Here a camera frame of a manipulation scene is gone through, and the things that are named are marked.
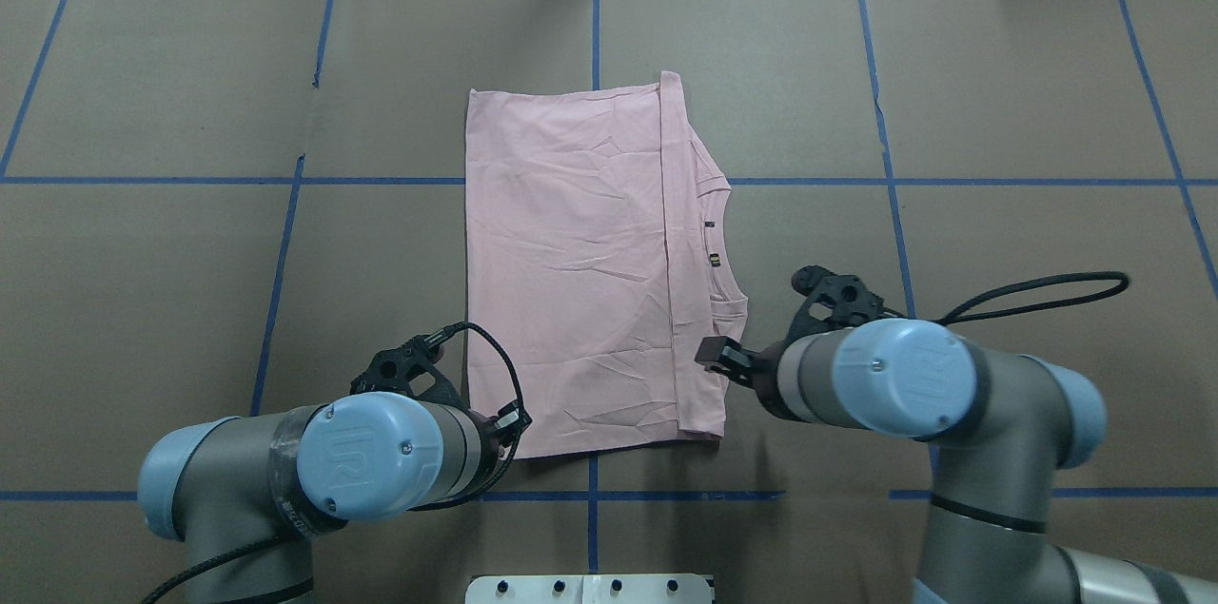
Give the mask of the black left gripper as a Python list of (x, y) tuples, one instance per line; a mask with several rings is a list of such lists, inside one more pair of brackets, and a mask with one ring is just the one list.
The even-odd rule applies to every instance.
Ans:
[(487, 491), (505, 475), (515, 453), (515, 440), (521, 440), (532, 418), (523, 403), (508, 403), (495, 415), (469, 412), (468, 416), (477, 435), (473, 444), (477, 460), (466, 491)]

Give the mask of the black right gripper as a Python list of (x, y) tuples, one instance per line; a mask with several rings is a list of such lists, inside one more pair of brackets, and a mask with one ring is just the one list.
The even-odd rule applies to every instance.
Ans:
[(719, 373), (730, 382), (750, 388), (758, 404), (780, 420), (789, 420), (790, 410), (780, 395), (778, 367), (786, 343), (773, 342), (761, 351), (749, 351), (728, 336), (704, 337), (697, 346), (695, 364)]

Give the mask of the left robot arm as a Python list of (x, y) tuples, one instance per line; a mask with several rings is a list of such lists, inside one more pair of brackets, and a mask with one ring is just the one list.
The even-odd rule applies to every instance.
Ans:
[(499, 482), (529, 426), (404, 393), (350, 395), (273, 415), (227, 416), (149, 449), (136, 500), (188, 567), (145, 595), (188, 603), (311, 603), (314, 539), (348, 522), (460, 507)]

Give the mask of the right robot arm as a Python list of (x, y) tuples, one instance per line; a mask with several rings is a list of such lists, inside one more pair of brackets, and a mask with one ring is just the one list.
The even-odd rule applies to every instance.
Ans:
[(938, 449), (914, 603), (1213, 603), (1216, 583), (1047, 539), (1054, 474), (1108, 434), (1095, 384), (934, 321), (890, 318), (747, 351), (705, 337), (697, 364), (783, 420)]

